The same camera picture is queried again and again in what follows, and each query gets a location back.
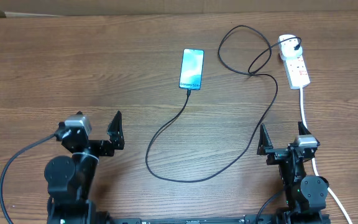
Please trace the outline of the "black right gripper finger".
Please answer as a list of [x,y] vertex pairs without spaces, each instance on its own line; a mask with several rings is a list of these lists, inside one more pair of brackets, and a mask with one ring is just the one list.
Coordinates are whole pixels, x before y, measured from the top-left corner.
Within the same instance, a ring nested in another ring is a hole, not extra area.
[[257,155],[268,155],[273,152],[273,144],[264,124],[260,125],[260,137],[257,148]]
[[304,125],[302,121],[298,122],[298,133],[299,135],[310,135],[308,128]]

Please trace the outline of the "Samsung Galaxy smartphone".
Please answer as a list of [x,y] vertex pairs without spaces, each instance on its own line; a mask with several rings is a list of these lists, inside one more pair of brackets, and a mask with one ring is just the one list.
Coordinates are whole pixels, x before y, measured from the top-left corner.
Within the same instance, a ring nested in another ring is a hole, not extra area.
[[179,87],[187,90],[200,90],[204,65],[204,50],[184,49]]

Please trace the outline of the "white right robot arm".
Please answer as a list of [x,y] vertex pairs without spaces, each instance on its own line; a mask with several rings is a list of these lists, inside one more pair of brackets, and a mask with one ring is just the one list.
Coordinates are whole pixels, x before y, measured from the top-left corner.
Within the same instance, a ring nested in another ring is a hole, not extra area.
[[[258,223],[330,223],[326,208],[329,182],[318,175],[308,175],[304,163],[315,157],[320,142],[298,122],[298,135],[286,148],[275,149],[264,124],[260,125],[257,155],[266,156],[266,164],[278,165],[283,189],[271,196],[261,207],[255,222]],[[264,208],[282,193],[286,207],[278,208],[270,218],[262,218]]]

